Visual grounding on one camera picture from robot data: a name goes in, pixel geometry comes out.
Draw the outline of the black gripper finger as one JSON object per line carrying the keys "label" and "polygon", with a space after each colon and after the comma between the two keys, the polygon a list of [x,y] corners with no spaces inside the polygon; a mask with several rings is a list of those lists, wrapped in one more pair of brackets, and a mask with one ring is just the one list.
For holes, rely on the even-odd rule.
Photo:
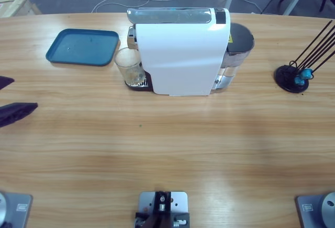
{"label": "black gripper finger", "polygon": [[37,107],[38,104],[36,102],[14,102],[12,104],[1,106],[0,127],[5,127],[25,118]]}
{"label": "black gripper finger", "polygon": [[15,80],[13,78],[6,77],[6,76],[0,76],[0,89],[3,89],[4,87],[10,85],[14,81]]}

